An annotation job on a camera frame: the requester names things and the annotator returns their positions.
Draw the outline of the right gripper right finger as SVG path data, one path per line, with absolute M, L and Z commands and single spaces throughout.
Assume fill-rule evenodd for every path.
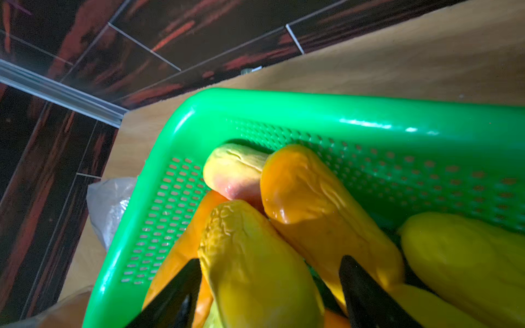
M 352 327 L 420 327 L 351 256 L 342 258 L 339 279 Z

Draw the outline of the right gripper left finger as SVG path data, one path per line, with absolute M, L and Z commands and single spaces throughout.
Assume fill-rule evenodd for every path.
M 198 259 L 190 260 L 128 327 L 191 327 L 202 272 Z

